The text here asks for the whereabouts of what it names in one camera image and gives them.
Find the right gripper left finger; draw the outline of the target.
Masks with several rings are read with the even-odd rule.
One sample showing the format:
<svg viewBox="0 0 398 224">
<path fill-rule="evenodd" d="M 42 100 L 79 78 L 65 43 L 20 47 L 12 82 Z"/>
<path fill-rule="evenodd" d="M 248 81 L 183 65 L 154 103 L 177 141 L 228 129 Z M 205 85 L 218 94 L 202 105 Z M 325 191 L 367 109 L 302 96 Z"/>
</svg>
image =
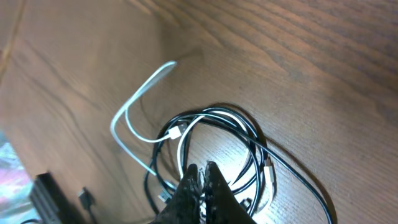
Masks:
<svg viewBox="0 0 398 224">
<path fill-rule="evenodd" d="M 190 164 L 169 204 L 150 224 L 199 224 L 200 195 L 198 167 Z"/>
</svg>

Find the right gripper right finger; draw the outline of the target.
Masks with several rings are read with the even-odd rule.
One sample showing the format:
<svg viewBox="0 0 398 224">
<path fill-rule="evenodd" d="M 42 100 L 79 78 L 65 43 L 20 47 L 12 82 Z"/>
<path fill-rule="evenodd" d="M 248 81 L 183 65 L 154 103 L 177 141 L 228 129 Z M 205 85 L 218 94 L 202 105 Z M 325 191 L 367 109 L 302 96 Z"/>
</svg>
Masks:
<svg viewBox="0 0 398 224">
<path fill-rule="evenodd" d="M 255 224 L 256 222 L 240 206 L 217 164 L 208 161 L 203 188 L 208 224 Z"/>
</svg>

